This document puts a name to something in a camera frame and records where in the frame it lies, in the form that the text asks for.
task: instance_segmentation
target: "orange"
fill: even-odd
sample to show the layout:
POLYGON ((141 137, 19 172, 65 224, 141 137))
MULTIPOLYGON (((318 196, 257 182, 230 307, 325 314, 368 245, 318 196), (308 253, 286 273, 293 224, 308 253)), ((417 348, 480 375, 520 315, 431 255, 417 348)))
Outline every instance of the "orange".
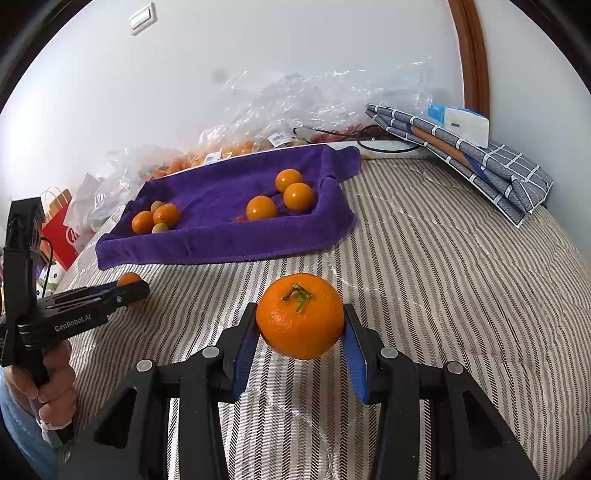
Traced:
POLYGON ((232 157, 235 157, 232 147, 222 147, 222 159, 227 160, 232 157))
POLYGON ((137 273, 134 272, 125 272, 123 275, 119 277, 117 280, 117 286, 120 287, 122 285, 127 285, 129 283, 134 283, 140 281, 142 277, 140 277, 137 273))
POLYGON ((203 163, 205 155, 199 150, 193 150, 187 154, 189 159, 189 167, 198 167, 203 163))
POLYGON ((189 161, 187 160, 187 158, 186 157, 178 157, 178 158, 175 158, 171 162, 166 173, 168 175, 170 175, 171 173, 176 173, 181 170, 186 170, 187 168, 189 168, 189 161))
POLYGON ((252 153, 252 149, 255 146, 255 143, 247 140, 242 142, 234 147, 232 147, 232 156, 237 157, 238 155, 245 155, 247 153, 252 153))
POLYGON ((152 218, 152 212, 145 210, 139 212, 133 220, 131 220, 131 229, 138 235, 143 235, 152 231, 154 227, 154 220, 152 218))
POLYGON ((283 193, 289 185, 302 181, 304 181, 304 177, 301 176, 300 172, 293 168, 288 168, 279 172, 279 175, 275 177, 275 187, 283 193))
POLYGON ((314 205, 314 191, 305 183, 292 183, 283 192, 283 203, 294 212, 309 212, 314 205))
POLYGON ((259 195, 254 197, 246 206, 246 218, 249 220, 263 220, 264 218, 275 218, 277 207, 269 197, 259 195))
POLYGON ((159 168, 158 170, 156 170, 154 172, 154 175, 152 175, 152 178, 150 178, 150 180, 156 180, 156 179, 161 179, 162 177, 166 176, 166 168, 159 168))
POLYGON ((158 223, 165 223, 168 228, 174 227, 181 219, 181 211, 174 203, 165 203, 154 212, 152 227, 158 223))
POLYGON ((269 285, 256 308, 256 323, 277 353, 309 360, 325 353, 343 333, 343 302, 323 278, 296 273, 269 285))

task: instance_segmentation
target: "light switch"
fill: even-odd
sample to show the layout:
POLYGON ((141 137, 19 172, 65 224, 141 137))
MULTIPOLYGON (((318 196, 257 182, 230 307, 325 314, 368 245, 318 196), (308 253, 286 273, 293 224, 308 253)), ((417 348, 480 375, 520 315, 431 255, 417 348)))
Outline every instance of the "light switch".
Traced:
POLYGON ((154 2, 150 2, 142 9, 131 15, 129 18, 129 28, 132 35, 137 35, 139 32, 148 28, 151 24, 156 22, 156 8, 154 2))

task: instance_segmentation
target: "person's hand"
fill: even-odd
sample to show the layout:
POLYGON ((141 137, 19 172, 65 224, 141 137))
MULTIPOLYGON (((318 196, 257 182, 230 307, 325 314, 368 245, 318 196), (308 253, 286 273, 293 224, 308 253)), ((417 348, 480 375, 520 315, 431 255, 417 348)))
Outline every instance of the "person's hand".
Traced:
POLYGON ((29 399, 38 398, 44 403, 39 416, 44 422, 54 426, 65 425, 76 412, 76 373, 69 365, 71 351, 70 342, 64 340, 47 352, 43 364, 50 372, 50 380, 39 389, 33 383, 31 375, 21 367, 11 365, 3 369, 12 397, 20 406, 32 414, 29 399))

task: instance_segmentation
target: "metal screw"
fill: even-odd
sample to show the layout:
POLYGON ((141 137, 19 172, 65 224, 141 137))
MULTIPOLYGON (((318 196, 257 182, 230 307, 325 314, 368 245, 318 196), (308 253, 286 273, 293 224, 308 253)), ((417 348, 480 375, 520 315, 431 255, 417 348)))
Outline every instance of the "metal screw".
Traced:
POLYGON ((381 353, 384 358, 396 358, 398 356, 398 350, 391 346, 385 346, 379 351, 379 353, 381 353))
POLYGON ((135 367, 138 369, 138 372, 147 372, 152 368, 152 365, 152 360, 144 359, 140 360, 135 367))
POLYGON ((205 358, 216 358, 220 354, 220 349, 216 346, 207 346, 202 354, 205 358))
POLYGON ((459 375, 464 371, 464 367, 462 366, 462 364, 459 364, 458 362, 449 362, 447 364, 447 369, 452 374, 456 374, 456 375, 459 375))

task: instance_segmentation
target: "plastic wrap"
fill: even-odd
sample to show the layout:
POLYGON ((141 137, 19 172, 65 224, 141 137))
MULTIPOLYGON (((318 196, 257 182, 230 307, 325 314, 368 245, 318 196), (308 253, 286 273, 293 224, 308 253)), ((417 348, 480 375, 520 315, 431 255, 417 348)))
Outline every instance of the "plastic wrap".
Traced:
POLYGON ((101 181, 87 174, 73 198, 72 212, 68 211, 64 224, 78 233, 88 229, 98 231, 118 207, 137 196, 140 188, 154 177, 155 172, 161 168, 167 171, 180 162, 179 159, 186 162, 182 167, 189 166, 186 154, 173 148, 143 145, 125 148, 121 153, 108 153, 106 163, 111 174, 101 181))
POLYGON ((367 103, 395 105, 425 116, 432 101, 429 78, 430 65, 422 62, 394 69, 387 78, 366 70, 310 77, 291 74, 255 90, 248 85, 257 82, 245 72, 220 92, 217 103, 227 121, 202 132, 189 152, 190 164, 305 144, 294 134, 296 127, 355 132, 371 123, 365 115, 367 103))

